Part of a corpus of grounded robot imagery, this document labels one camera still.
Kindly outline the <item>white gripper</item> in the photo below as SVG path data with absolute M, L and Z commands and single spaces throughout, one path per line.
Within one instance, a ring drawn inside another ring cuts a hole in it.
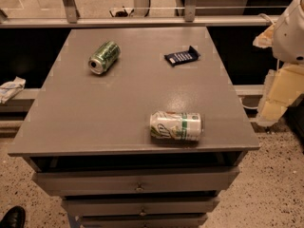
M 274 57 L 285 62 L 279 70 L 268 72 L 257 107 L 256 123 L 272 126 L 304 93 L 304 66 L 295 65 L 304 63 L 303 0 L 293 0 L 275 26 L 261 32 L 253 45 L 257 48 L 272 47 Z

